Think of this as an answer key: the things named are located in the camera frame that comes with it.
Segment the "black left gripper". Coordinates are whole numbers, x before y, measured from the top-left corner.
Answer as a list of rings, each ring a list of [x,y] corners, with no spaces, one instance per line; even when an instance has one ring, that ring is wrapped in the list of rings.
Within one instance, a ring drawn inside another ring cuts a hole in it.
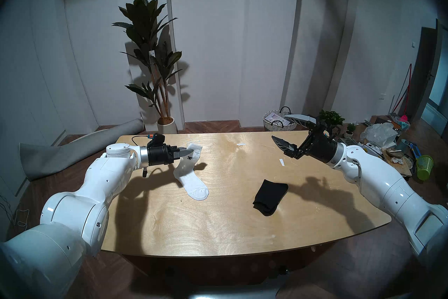
[[[148,146],[148,166],[173,164],[175,158],[192,156],[193,152],[193,149],[185,147],[175,148],[175,146]]]

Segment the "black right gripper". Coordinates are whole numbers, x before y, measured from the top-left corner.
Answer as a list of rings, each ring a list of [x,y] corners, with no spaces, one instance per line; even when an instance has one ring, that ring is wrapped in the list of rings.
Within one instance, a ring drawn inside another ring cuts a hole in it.
[[[311,156],[321,162],[331,162],[338,151],[338,142],[332,137],[325,135],[326,125],[317,124],[315,118],[302,114],[287,114],[283,116],[290,123],[295,123],[308,127],[309,133],[305,141],[297,148],[297,145],[291,144],[284,139],[272,136],[272,140],[277,147],[286,155],[294,159],[300,159],[303,156]]]

